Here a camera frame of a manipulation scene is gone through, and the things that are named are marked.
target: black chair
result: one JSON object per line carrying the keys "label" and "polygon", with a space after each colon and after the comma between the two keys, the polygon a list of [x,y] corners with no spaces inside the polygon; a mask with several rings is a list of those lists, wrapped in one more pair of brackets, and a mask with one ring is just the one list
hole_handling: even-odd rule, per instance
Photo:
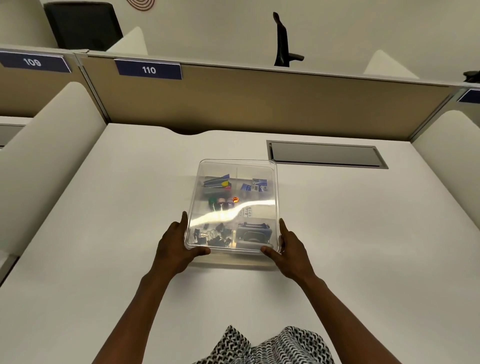
{"label": "black chair", "polygon": [[273,13],[273,18],[276,23],[276,60],[274,66],[290,67],[290,61],[303,61],[304,56],[288,52],[288,38],[287,29],[280,21],[280,17],[276,12]]}
{"label": "black chair", "polygon": [[49,2],[43,7],[59,48],[104,51],[123,38],[107,2]]}

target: clear plastic container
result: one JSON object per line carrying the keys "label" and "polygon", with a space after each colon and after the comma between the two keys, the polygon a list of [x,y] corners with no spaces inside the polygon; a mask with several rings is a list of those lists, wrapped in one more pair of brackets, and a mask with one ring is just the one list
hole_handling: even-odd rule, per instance
{"label": "clear plastic container", "polygon": [[263,160],[200,162],[185,246],[208,246],[211,262],[263,265],[263,245],[279,251],[276,164]]}

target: hand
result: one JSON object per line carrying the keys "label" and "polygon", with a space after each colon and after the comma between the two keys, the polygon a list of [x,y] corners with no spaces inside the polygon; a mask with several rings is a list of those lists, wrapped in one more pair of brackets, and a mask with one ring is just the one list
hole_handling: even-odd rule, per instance
{"label": "hand", "polygon": [[188,216],[184,211],[180,223],[172,222],[163,234],[153,260],[151,271],[154,274],[158,272],[167,274],[171,279],[176,274],[183,272],[196,256],[210,254],[210,248],[206,246],[197,246],[190,250],[185,247],[183,238],[187,225]]}
{"label": "hand", "polygon": [[275,262],[285,277],[293,279],[301,285],[308,279],[315,277],[315,272],[303,243],[293,231],[288,231],[283,219],[280,219],[279,223],[280,241],[282,242],[281,254],[268,246],[262,246],[260,250]]}

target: desk surface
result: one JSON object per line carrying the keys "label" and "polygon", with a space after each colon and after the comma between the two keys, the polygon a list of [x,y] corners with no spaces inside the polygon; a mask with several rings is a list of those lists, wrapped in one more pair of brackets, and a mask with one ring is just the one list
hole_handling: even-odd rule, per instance
{"label": "desk surface", "polygon": [[[279,165],[280,215],[402,362],[480,357],[480,231],[410,143],[110,124],[0,288],[0,362],[91,362],[188,209],[198,162],[266,159],[266,140],[377,146],[388,170]],[[316,331],[339,362],[278,271],[190,267],[165,294],[144,363],[198,360],[229,324],[253,344],[287,325]]]}

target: houndstooth fabric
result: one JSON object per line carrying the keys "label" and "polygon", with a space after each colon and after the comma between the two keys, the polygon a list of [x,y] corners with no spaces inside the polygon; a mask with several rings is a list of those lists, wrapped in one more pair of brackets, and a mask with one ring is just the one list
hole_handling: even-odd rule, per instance
{"label": "houndstooth fabric", "polygon": [[286,327],[258,346],[229,326],[205,359],[194,364],[334,364],[320,335],[301,328]]}

